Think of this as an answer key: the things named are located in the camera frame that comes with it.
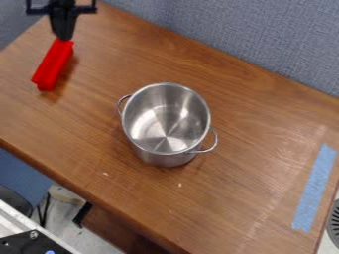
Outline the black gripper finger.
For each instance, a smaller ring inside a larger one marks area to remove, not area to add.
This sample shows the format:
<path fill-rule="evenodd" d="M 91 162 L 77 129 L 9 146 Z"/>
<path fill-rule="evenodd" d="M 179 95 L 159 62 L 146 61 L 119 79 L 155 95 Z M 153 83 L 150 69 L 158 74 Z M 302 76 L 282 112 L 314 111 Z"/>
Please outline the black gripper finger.
<path fill-rule="evenodd" d="M 61 39 L 63 37 L 63 26 L 65 26 L 65 11 L 61 8 L 53 8 L 50 12 L 50 22 L 53 32 Z"/>
<path fill-rule="evenodd" d="M 75 9 L 69 11 L 66 17 L 66 40 L 74 37 L 79 14 Z"/>

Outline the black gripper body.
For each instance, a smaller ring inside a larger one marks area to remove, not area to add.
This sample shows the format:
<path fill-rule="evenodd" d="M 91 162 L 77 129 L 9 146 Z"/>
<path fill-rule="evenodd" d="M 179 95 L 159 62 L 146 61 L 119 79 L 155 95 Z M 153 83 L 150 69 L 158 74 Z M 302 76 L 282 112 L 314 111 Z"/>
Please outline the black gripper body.
<path fill-rule="evenodd" d="M 55 10 L 75 11 L 78 14 L 94 14 L 97 12 L 97 0 L 89 5 L 79 5 L 78 0 L 50 0 L 41 7 L 34 6 L 33 0 L 26 0 L 26 13 L 29 15 L 50 15 Z"/>

